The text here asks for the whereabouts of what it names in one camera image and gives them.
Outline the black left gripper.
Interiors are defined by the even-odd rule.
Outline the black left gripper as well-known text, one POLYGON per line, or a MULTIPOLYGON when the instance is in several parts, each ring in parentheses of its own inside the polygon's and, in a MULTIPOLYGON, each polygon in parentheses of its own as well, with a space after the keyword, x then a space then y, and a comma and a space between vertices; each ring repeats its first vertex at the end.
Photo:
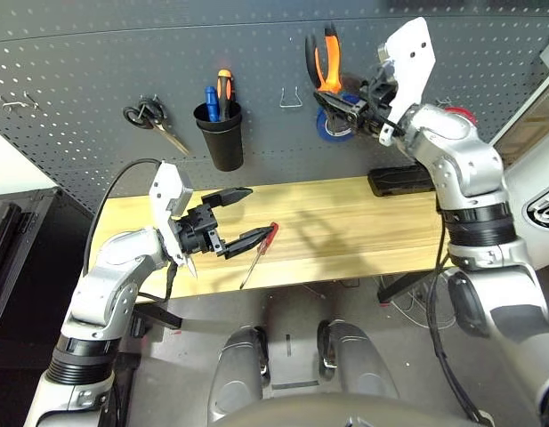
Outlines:
POLYGON ((247 187, 233 187, 204 195, 201 201, 206 205, 191 208, 186 215, 174 220, 182 251, 185 254, 216 252, 229 260, 261 244, 274 230, 273 226, 249 230, 238 239, 226 243, 222 249, 217 232, 218 222, 212 211, 218 206, 233 205, 252 193, 253 190, 247 187))

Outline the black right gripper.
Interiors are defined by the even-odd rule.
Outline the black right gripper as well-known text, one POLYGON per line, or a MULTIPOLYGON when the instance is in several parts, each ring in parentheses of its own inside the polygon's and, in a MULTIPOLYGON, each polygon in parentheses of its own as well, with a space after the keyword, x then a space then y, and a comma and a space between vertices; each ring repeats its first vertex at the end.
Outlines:
POLYGON ((397 84, 381 75, 371 79, 354 77, 353 82, 359 98, 357 102, 349 102, 330 92, 316 92, 316 101, 327 112, 328 129, 377 138, 388 125, 392 128, 391 137, 404 136, 406 131, 389 119, 397 84))

